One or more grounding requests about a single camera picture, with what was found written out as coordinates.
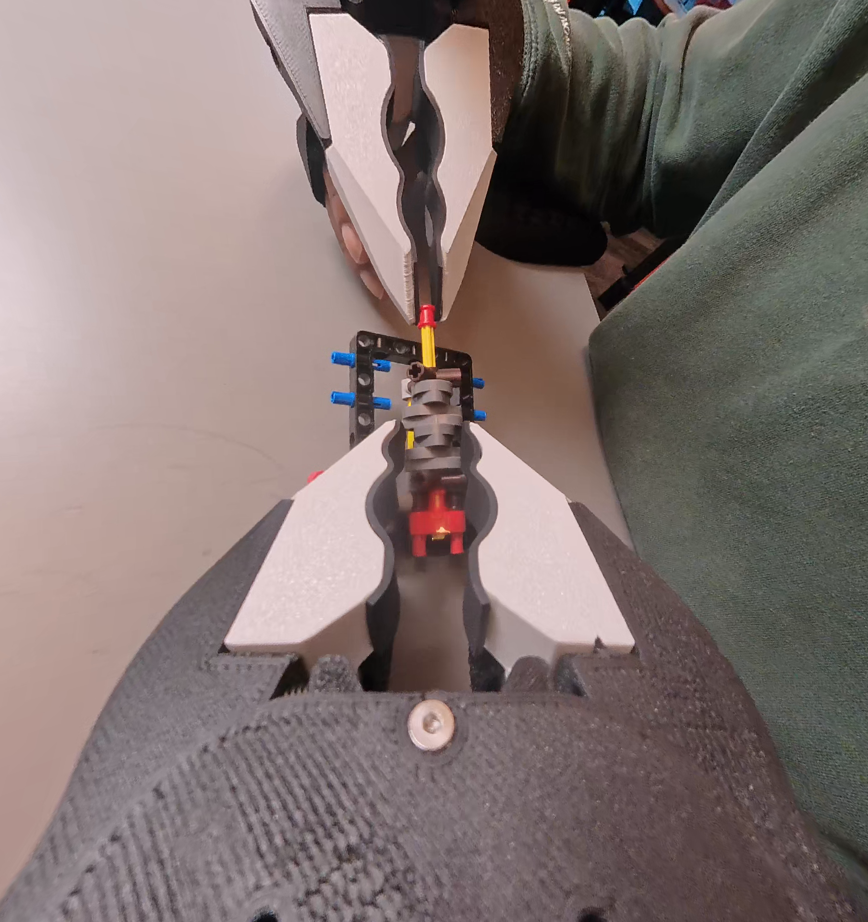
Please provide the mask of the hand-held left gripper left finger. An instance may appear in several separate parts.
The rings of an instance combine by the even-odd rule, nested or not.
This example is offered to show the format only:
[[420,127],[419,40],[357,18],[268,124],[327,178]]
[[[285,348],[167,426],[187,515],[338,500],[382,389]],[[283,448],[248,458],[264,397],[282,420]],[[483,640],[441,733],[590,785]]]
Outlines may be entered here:
[[389,685],[400,617],[394,542],[400,423],[388,421],[290,501],[225,636],[237,654],[338,655]]

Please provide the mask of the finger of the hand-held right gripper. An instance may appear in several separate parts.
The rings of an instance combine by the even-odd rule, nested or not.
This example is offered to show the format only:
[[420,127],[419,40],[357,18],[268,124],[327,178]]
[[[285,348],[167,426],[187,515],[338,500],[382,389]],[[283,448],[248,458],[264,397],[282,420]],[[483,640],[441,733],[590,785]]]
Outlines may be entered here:
[[385,298],[413,326],[409,302],[412,244],[403,215],[405,168],[397,151],[415,103],[421,40],[377,37],[347,13],[312,13],[314,51],[325,97],[331,144],[328,169]]
[[410,299],[447,319],[461,288],[492,177],[489,38],[450,25],[418,51],[414,134],[405,165],[405,224],[412,244]]

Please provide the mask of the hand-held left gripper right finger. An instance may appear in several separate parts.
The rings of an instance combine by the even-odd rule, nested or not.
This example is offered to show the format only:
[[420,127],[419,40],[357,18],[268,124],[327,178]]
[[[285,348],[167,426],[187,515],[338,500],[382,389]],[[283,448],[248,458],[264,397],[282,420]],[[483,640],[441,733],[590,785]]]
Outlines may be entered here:
[[635,638],[581,528],[587,510],[480,425],[464,426],[464,629],[474,691],[526,657],[629,655]]

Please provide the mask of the black lego frame assembly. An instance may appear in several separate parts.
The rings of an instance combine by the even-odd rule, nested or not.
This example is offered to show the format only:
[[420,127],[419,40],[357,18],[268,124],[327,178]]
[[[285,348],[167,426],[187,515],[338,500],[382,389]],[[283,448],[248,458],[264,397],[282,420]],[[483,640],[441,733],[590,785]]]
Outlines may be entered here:
[[334,406],[349,412],[349,447],[354,448],[377,428],[377,414],[393,409],[391,398],[377,394],[377,376],[401,371],[404,463],[411,506],[407,528],[411,553],[423,559],[432,550],[462,555],[466,544],[463,472],[463,425],[485,421],[474,406],[474,392],[484,387],[475,377],[472,360],[462,352],[439,350],[437,368],[421,362],[419,340],[359,331],[347,352],[333,351],[330,361],[348,369],[349,388],[330,395]]

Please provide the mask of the person's right hand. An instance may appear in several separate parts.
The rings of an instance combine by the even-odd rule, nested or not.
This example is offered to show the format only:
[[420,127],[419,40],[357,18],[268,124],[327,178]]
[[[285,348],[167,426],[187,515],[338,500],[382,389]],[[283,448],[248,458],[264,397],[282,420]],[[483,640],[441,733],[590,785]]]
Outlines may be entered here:
[[324,168],[324,180],[325,208],[342,254],[363,286],[379,302],[385,298],[384,287],[327,168]]

